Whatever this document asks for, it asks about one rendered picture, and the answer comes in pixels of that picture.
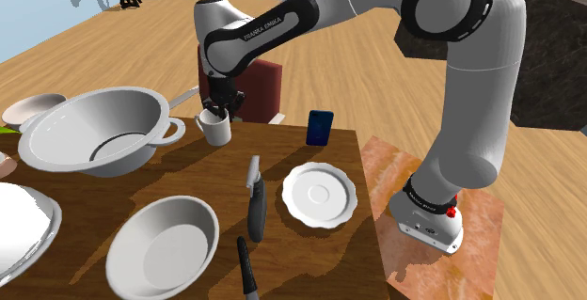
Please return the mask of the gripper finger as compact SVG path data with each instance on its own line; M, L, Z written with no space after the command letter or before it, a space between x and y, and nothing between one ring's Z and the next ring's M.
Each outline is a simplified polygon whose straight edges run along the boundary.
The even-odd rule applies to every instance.
M210 98L203 100L202 106L216 117L221 118L221 108L216 106Z
M236 95L231 103L228 104L228 111L230 115L230 119L234 119L236 113L242 107L242 104L246 98L246 94L242 91L237 91Z

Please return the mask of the white mug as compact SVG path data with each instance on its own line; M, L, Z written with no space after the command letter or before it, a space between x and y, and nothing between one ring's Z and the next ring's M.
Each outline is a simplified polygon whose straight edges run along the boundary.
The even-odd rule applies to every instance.
M229 115L221 118L208 109L204 109L195 116L195 122L210 145L220 147L230 142L231 130Z

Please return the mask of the dark red chair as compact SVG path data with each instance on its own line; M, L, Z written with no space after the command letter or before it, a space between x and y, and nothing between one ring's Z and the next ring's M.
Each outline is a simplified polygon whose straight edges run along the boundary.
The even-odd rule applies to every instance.
M208 74L209 71L204 69L204 61L198 46L198 86L201 101L210 98ZM281 65L259 59L253 61L243 73L234 77L237 90L246 94L234 120L269 123L279 113L281 77Z

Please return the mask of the blue phone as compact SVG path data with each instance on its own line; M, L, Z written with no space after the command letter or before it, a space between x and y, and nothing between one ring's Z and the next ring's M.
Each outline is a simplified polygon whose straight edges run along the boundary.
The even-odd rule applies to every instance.
M334 113L325 110L310 110L306 144L309 146L326 146Z

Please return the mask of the white scalloped plate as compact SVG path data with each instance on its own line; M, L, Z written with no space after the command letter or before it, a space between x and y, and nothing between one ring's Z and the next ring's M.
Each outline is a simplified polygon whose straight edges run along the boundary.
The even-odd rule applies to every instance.
M281 196L289 214L314 229L334 229L346 223L357 207L354 183L328 163L294 167L283 181Z

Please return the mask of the white deep bowl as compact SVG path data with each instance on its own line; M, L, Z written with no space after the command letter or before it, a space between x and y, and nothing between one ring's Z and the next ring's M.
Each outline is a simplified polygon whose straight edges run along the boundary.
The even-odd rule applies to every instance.
M196 281L219 241L212 207L190 196L156 200L132 215L111 243L105 274L123 300L167 300Z

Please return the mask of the brown wooden table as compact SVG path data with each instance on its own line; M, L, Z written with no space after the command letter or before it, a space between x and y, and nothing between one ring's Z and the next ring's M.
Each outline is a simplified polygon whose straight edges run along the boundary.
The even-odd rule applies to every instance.
M220 225L212 262L177 300L244 300L236 242L246 234L252 155L261 158L268 201L263 241L248 247L261 300L388 300L354 131L333 130L320 148L306 145L303 127L237 122L230 143L216 148L192 119L185 125L181 140L121 177L47 173L19 164L8 181L52 197L63 220L45 254L0 288L0 300L116 300L105 276L105 255L116 232L142 207L174 195L205 200ZM308 161L341 169L356 187L357 208L335 229L306 227L282 201L284 178Z

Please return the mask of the small shallow white bowl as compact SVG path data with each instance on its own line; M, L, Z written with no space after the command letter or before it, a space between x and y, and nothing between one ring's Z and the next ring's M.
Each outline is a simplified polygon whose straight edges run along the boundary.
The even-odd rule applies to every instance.
M67 98L65 96L58 93L43 93L31 96L22 99L7 108L2 114L2 120L12 130L18 130L20 126L30 118L33 118L37 114L45 112L66 100Z

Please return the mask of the small brown and white thing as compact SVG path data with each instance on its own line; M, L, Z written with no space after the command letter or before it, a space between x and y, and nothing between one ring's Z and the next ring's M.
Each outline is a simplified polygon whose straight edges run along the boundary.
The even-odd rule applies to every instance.
M0 179L12 173L17 165L14 159L0 151Z

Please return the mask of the large white dish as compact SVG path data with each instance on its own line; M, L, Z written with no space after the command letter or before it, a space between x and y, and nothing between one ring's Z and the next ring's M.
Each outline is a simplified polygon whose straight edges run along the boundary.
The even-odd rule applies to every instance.
M59 204L27 186L0 182L0 288L48 249L62 221Z

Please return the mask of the pink marbled robot stand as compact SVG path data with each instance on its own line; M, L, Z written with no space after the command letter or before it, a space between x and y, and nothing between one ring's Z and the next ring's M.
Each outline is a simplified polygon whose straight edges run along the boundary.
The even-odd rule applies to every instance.
M399 231L387 205L420 159L372 137L361 150L390 300L493 300L504 204L482 190L458 194L464 241L446 255Z

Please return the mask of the dark stone counter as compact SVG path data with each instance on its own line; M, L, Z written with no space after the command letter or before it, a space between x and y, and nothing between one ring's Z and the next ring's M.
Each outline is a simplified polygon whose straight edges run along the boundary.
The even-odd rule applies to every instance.
M587 5L525 1L527 35L511 121L578 131L587 125Z

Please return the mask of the large white two-handled pan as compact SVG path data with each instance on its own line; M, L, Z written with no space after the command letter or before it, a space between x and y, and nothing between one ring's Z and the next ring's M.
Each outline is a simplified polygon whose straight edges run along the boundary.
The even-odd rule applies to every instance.
M26 121L18 153L41 171L122 176L184 136L184 122L169 110L167 99L148 88L93 90Z

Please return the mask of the black-handled knife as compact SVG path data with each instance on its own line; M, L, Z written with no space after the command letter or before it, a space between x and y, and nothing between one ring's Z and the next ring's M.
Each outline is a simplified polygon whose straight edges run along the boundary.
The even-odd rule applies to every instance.
M237 238L237 250L240 262L243 293L246 300L260 300L257 283L252 271L246 240L243 236Z

